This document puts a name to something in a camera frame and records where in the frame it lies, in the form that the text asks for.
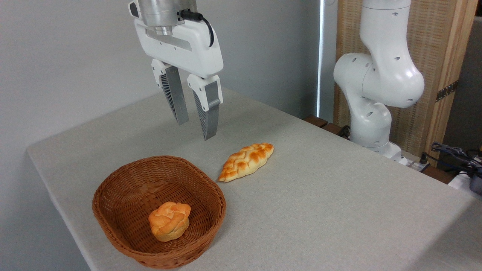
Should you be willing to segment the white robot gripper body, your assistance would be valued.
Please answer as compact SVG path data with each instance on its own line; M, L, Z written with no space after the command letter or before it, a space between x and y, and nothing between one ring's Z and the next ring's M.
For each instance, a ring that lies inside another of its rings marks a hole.
M157 32L135 19L134 25L145 53L164 63L197 75L210 78L224 67L216 34L210 47L210 34L205 23L186 20L174 26L172 35L158 35Z

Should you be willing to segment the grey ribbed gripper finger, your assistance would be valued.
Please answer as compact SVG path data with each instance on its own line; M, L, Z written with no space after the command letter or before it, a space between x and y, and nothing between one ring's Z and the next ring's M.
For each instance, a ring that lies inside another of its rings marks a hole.
M188 111L178 68L158 59L152 60L151 67L156 84L163 91L176 122L179 125L188 122Z
M203 79L190 74L187 82L193 90L204 139L208 140L217 133L219 106L223 103L219 76Z

